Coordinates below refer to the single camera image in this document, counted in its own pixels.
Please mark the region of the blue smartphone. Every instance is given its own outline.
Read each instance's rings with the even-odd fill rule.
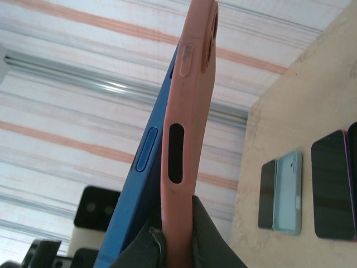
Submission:
[[[162,129],[176,53],[162,83],[139,148],[98,252],[94,268],[107,268],[134,240],[160,205]]]

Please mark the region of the black object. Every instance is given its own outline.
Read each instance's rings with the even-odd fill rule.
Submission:
[[[348,153],[350,165],[350,179],[353,192],[355,223],[357,222],[357,122],[348,129]]]
[[[262,174],[260,177],[258,227],[263,229],[273,228],[276,166],[276,160],[271,160],[262,166]]]
[[[88,186],[84,189],[74,219],[76,227],[106,232],[120,192]]]
[[[355,238],[346,139],[344,131],[335,131],[311,147],[313,214],[319,238]]]
[[[21,264],[12,261],[0,268],[92,268],[97,250],[80,248],[73,258],[58,256],[61,241],[34,240]]]
[[[224,242],[200,199],[194,196],[192,202],[194,215],[192,253],[195,268],[247,268]],[[110,268],[164,268],[165,253],[165,238],[161,231],[160,208],[158,208]]]

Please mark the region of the smartphone screen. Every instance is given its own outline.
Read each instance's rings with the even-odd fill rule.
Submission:
[[[351,184],[353,192],[353,202],[357,200],[357,122],[348,129],[348,152],[351,171]],[[357,216],[357,207],[354,205],[355,220]]]
[[[275,175],[276,160],[269,161],[262,166],[258,212],[259,228],[273,228]]]
[[[335,131],[316,141],[311,147],[311,162],[316,235],[319,238],[354,239],[346,132]]]

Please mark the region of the pink phone case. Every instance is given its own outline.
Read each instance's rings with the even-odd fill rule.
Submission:
[[[215,0],[192,0],[163,127],[161,204],[168,268],[192,266],[192,195],[215,81],[217,24]]]

